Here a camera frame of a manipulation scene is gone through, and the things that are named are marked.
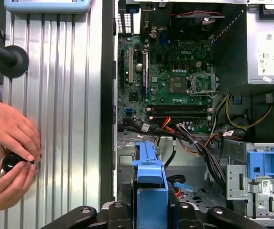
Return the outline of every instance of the black knob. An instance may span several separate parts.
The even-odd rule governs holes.
[[[5,173],[8,173],[11,171],[11,169],[14,168],[15,165],[17,165],[20,161],[27,161],[23,159],[21,156],[10,152],[7,156],[4,157],[2,161],[2,169]]]

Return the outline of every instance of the black rubber foot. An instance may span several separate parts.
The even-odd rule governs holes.
[[[16,45],[10,45],[4,48],[5,50],[13,53],[17,57],[17,63],[13,67],[8,67],[0,64],[0,72],[9,78],[18,78],[22,76],[29,67],[29,56],[26,51]]]

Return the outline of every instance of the pcie slot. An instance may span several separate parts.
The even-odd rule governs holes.
[[[129,60],[129,69],[128,69],[128,82],[133,83],[133,53],[134,49],[129,48],[129,55],[128,55],[128,60]]]
[[[142,66],[142,94],[144,97],[147,97],[149,87],[149,56],[147,49],[144,49],[143,51]]]
[[[124,57],[124,50],[121,50],[119,65],[120,65],[120,86],[121,86],[121,89],[124,89],[124,83],[125,83],[125,57]]]

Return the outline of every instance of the motherboard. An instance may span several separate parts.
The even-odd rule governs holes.
[[[118,122],[156,127],[170,117],[191,132],[211,131],[216,89],[211,46],[205,42],[159,44],[138,36],[119,37]]]

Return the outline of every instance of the screw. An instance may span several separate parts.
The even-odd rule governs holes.
[[[181,206],[182,208],[188,208],[188,207],[189,207],[189,205],[187,205],[186,203],[181,203],[180,206]]]
[[[89,208],[84,208],[81,212],[84,213],[84,214],[87,214],[87,213],[89,213],[91,211],[90,211]]]
[[[214,212],[217,213],[217,214],[223,214],[223,210],[219,209],[219,208],[215,208],[214,209]]]
[[[122,205],[121,203],[116,203],[114,206],[115,206],[116,208],[122,208],[122,207],[123,207],[123,205]]]

